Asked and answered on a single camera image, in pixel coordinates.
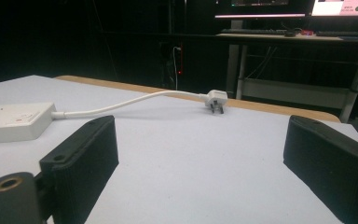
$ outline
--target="wooden table edge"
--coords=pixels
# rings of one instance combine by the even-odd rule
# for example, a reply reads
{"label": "wooden table edge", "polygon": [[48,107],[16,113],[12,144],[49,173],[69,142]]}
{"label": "wooden table edge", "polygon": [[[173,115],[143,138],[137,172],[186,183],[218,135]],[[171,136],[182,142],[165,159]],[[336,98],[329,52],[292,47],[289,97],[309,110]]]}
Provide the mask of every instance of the wooden table edge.
{"label": "wooden table edge", "polygon": [[[55,78],[59,80],[72,81],[77,83],[90,84],[95,86],[115,88],[115,89],[121,89],[127,91],[139,91],[139,92],[146,92],[146,93],[166,91],[160,88],[139,86],[139,85],[133,85],[133,84],[121,83],[115,81],[106,81],[106,80],[100,80],[90,77],[59,76]],[[179,97],[179,98],[194,100],[192,98],[187,98],[187,97]],[[242,100],[235,100],[235,99],[228,99],[226,106],[251,109],[251,110],[263,111],[263,112],[274,113],[274,114],[289,115],[289,116],[297,115],[309,119],[320,119],[320,120],[340,122],[338,117],[326,112],[300,109],[300,108],[294,108],[289,106],[268,105],[268,104],[261,104],[256,102],[242,101]]]}

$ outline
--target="monitor screen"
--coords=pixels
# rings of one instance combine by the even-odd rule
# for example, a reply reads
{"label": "monitor screen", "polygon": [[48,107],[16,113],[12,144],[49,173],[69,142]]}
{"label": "monitor screen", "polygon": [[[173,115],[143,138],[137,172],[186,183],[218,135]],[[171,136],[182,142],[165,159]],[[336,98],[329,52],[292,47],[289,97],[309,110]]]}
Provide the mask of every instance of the monitor screen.
{"label": "monitor screen", "polygon": [[358,16],[358,0],[313,0],[312,16]]}
{"label": "monitor screen", "polygon": [[301,18],[310,14],[309,8],[309,0],[216,0],[215,17],[232,20]]}

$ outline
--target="power strip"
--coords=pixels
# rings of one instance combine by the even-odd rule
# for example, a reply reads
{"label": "power strip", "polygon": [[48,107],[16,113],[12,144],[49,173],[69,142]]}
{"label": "power strip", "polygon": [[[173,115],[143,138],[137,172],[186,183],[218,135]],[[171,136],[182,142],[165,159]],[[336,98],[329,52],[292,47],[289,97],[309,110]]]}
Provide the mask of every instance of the power strip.
{"label": "power strip", "polygon": [[0,143],[34,140],[53,121],[53,103],[0,105]]}

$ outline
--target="table surface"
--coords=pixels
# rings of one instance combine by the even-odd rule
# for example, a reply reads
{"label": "table surface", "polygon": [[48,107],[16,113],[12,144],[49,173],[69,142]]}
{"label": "table surface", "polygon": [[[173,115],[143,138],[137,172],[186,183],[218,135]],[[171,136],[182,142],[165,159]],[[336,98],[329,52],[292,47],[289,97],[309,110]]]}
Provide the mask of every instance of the table surface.
{"label": "table surface", "polygon": [[271,46],[293,46],[299,48],[328,48],[334,49],[357,49],[358,38],[340,39],[337,37],[308,36],[300,38],[267,35],[163,35],[163,34],[135,34],[121,32],[103,32],[110,39],[133,39],[172,41],[172,42],[203,42],[203,43],[228,43],[246,45],[271,45]]}
{"label": "table surface", "polygon": [[268,38],[268,39],[286,39],[286,40],[311,40],[311,41],[343,41],[342,38],[336,36],[317,36],[317,35],[296,35],[296,36],[284,36],[284,35],[247,35],[247,34],[220,34],[217,36],[227,36],[227,37],[257,37],[257,38]]}
{"label": "table surface", "polygon": [[[132,84],[120,83],[120,82],[114,82],[114,81],[106,81],[106,80],[94,79],[94,78],[89,78],[89,77],[60,76],[60,77],[56,77],[56,78],[60,79],[60,80],[74,81],[74,82],[79,82],[79,83],[85,83],[85,84],[96,85],[96,86],[104,86],[104,87],[109,87],[109,88],[117,88],[117,89],[122,89],[122,90],[129,90],[129,91],[140,91],[140,92],[147,92],[147,93],[152,93],[152,92],[157,92],[157,91],[165,91],[165,90],[159,89],[159,88],[132,85]],[[322,111],[315,111],[315,110],[293,108],[293,107],[288,107],[288,106],[268,105],[268,104],[261,104],[261,103],[235,100],[235,99],[228,99],[227,106],[234,106],[237,108],[252,109],[252,110],[270,112],[270,113],[275,113],[275,114],[299,115],[299,116],[310,118],[310,119],[321,119],[321,120],[340,122],[339,118],[337,118],[336,116],[329,114],[329,113],[325,113]]]}
{"label": "table surface", "polygon": [[[38,76],[0,83],[0,105],[91,110],[145,95]],[[0,144],[0,176],[38,162],[86,122],[114,115],[119,165],[88,223],[340,223],[283,164],[289,116],[157,97],[83,119],[54,120],[33,141]],[[323,121],[358,141],[349,124]]]}

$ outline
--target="white power strip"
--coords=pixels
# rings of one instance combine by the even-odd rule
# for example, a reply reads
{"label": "white power strip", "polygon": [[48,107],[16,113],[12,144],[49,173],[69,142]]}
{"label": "white power strip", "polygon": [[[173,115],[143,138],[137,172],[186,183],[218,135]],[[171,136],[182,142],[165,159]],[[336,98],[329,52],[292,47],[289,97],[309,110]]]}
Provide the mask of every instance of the white power strip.
{"label": "white power strip", "polygon": [[0,143],[38,138],[53,121],[53,103],[0,105]]}

